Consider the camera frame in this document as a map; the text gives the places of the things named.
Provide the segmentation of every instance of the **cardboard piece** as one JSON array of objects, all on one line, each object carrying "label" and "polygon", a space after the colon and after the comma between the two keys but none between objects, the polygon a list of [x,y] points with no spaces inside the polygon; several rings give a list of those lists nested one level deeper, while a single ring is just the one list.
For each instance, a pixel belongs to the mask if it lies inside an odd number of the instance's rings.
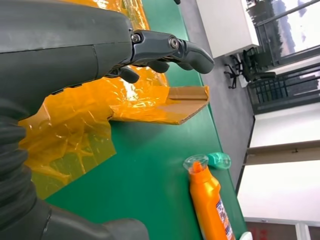
[{"label": "cardboard piece", "polygon": [[111,117],[110,119],[114,121],[180,125],[207,106],[208,102],[209,88],[208,86],[171,87],[165,103],[151,109],[142,108],[137,115],[122,115],[121,119],[116,117]]}]

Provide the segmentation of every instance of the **bottle label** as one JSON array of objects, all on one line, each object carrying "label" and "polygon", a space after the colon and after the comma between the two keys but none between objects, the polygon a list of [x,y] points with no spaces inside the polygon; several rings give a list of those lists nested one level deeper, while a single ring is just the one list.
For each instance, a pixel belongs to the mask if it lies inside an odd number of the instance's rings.
[{"label": "bottle label", "polygon": [[215,207],[217,208],[217,211],[219,214],[220,219],[223,224],[224,230],[226,231],[226,238],[228,240],[234,240],[235,236],[233,235],[232,229],[231,228],[229,220],[228,219],[228,216],[225,210],[225,207],[223,206],[223,203],[221,201],[221,199],[219,200]]}]

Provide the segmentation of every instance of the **orange detergent bottle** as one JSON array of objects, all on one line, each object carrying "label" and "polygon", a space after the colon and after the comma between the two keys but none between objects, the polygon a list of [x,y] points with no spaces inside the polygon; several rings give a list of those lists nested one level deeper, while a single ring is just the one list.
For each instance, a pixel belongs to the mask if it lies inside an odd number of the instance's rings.
[{"label": "orange detergent bottle", "polygon": [[189,191],[205,240],[235,240],[221,201],[220,184],[208,168],[208,157],[195,155],[186,159]]}]

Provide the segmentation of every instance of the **white wall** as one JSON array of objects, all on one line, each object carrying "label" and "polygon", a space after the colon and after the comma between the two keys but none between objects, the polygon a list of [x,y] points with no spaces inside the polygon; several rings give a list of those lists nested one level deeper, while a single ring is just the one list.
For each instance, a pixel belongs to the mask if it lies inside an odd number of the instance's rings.
[{"label": "white wall", "polygon": [[238,199],[245,218],[320,222],[320,160],[246,166]]},{"label": "white wall", "polygon": [[[250,147],[320,140],[320,103],[255,117]],[[246,218],[320,222],[320,160],[246,166],[238,198]]]},{"label": "white wall", "polygon": [[320,103],[256,115],[250,147],[312,140],[320,140]]}]

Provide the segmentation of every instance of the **screw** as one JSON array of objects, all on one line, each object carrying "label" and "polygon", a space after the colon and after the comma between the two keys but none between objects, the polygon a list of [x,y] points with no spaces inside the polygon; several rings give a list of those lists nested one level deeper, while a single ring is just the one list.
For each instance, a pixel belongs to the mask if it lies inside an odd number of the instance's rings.
[{"label": "screw", "polygon": [[178,40],[177,40],[175,37],[169,38],[169,44],[173,49],[178,49],[179,47]]},{"label": "screw", "polygon": [[137,44],[141,41],[141,37],[139,34],[134,34],[131,36],[131,39],[134,44]]}]

